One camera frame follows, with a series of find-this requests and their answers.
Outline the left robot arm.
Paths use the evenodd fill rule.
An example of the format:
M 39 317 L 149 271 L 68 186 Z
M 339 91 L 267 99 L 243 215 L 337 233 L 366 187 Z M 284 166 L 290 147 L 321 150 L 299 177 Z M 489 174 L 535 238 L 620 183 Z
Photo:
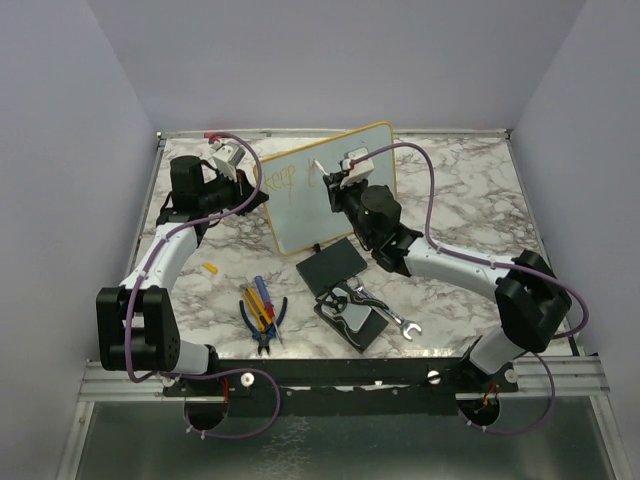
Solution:
M 153 242 L 116 287 L 96 298 L 100 361 L 134 382 L 153 372 L 186 375 L 195 392 L 220 385 L 217 353 L 181 338 L 170 292 L 206 231 L 230 214 L 245 215 L 267 201 L 239 163 L 243 150 L 225 145 L 210 161 L 180 156 L 170 162 L 171 191 L 156 220 Z

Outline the yellow framed whiteboard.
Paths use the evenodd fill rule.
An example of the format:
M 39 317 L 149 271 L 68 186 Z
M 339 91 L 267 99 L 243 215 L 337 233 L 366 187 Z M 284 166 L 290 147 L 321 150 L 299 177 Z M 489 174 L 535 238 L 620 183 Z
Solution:
M 264 159 L 261 190 L 269 196 L 265 210 L 277 251 L 291 255 L 352 232 L 346 217 L 331 211 L 315 161 L 336 172 L 347 156 L 358 158 L 393 140 L 392 125 L 378 122 Z

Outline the yellow marker cap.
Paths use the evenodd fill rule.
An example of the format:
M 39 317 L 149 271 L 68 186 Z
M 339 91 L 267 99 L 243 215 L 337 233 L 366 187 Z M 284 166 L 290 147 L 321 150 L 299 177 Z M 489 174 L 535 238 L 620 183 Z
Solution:
M 218 272 L 218 269 L 210 263 L 204 263 L 203 267 L 212 274 L 216 274 Z

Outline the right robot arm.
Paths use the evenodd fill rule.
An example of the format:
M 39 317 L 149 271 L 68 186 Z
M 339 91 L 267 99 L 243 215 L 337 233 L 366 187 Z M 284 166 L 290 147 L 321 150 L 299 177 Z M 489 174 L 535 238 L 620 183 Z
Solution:
M 477 340 L 459 367 L 461 383 L 481 391 L 496 373 L 525 353 L 541 353 L 572 301 L 545 260 L 525 250 L 517 257 L 480 256 L 438 246 L 401 222 L 401 205 L 385 185 L 348 185 L 346 174 L 324 176 L 330 208 L 342 213 L 375 262 L 390 273 L 443 281 L 495 301 L 500 323 Z

